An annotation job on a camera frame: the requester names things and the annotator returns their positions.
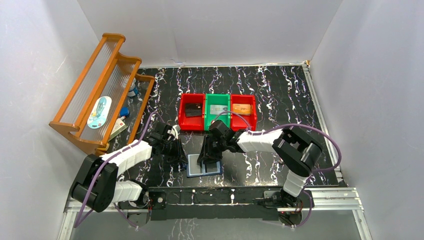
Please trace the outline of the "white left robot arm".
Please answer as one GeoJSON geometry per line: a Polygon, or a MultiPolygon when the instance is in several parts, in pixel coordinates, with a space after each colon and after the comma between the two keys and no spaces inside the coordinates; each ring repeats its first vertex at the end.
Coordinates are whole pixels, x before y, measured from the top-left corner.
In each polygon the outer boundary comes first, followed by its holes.
{"type": "Polygon", "coordinates": [[[71,198],[97,213],[109,205],[131,202],[137,208],[148,205],[149,188],[136,179],[118,181],[118,177],[135,165],[161,155],[170,162],[187,161],[179,125],[157,123],[141,140],[101,156],[89,154],[70,187],[71,198]]]}

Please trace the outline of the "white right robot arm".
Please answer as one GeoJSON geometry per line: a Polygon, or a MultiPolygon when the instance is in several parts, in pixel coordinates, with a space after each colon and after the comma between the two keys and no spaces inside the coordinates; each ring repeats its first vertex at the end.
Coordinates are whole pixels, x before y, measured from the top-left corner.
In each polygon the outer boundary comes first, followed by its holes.
{"type": "Polygon", "coordinates": [[[198,164],[219,162],[225,151],[276,154],[288,167],[286,181],[281,189],[282,202],[288,207],[295,207],[301,201],[301,191],[323,152],[313,137],[294,125],[262,132],[247,128],[235,131],[217,120],[208,131],[203,138],[198,164]]]}

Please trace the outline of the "blue leather card holder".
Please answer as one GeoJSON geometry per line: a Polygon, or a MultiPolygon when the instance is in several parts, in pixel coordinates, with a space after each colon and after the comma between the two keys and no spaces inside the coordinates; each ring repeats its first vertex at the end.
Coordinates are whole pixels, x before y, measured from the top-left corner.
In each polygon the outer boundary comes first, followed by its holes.
{"type": "Polygon", "coordinates": [[[204,162],[197,163],[199,154],[189,154],[187,156],[187,177],[188,178],[198,178],[205,176],[216,176],[223,173],[223,168],[221,162],[207,163],[204,162]]]}

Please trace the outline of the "black card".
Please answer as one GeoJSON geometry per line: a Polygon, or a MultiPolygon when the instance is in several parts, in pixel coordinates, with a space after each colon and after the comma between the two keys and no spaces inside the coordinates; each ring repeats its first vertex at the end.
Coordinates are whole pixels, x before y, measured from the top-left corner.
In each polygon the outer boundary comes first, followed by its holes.
{"type": "Polygon", "coordinates": [[[186,103],[184,105],[184,113],[188,118],[191,117],[201,117],[203,114],[203,104],[202,103],[186,103]]]}

